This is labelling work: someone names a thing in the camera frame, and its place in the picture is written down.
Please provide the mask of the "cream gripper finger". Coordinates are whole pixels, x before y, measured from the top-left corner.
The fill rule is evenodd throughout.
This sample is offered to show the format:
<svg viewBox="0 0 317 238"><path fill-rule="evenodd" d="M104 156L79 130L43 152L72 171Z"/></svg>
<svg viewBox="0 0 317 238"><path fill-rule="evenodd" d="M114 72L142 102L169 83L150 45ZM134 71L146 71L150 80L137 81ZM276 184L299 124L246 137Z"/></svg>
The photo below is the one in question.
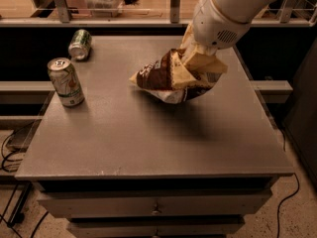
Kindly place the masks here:
<svg viewBox="0 0 317 238"><path fill-rule="evenodd" d="M215 55L191 53L182 56L182 63L190 71L226 73L228 70L228 66Z"/></svg>
<svg viewBox="0 0 317 238"><path fill-rule="evenodd" d="M197 72L188 70L180 60L177 51L171 52L170 57L170 75L171 87L174 90L184 89L186 87L212 88L213 83L207 79L206 72Z"/></svg>

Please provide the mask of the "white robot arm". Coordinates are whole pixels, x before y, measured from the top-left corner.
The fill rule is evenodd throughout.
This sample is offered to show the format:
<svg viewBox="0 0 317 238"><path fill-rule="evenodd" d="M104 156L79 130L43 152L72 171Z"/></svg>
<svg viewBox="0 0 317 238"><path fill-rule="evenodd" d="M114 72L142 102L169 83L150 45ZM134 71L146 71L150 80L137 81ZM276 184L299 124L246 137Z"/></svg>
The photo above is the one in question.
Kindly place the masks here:
<svg viewBox="0 0 317 238"><path fill-rule="evenodd" d="M216 57L233 46L255 16L276 0L199 0L180 48L172 53L171 87L212 88L228 66Z"/></svg>

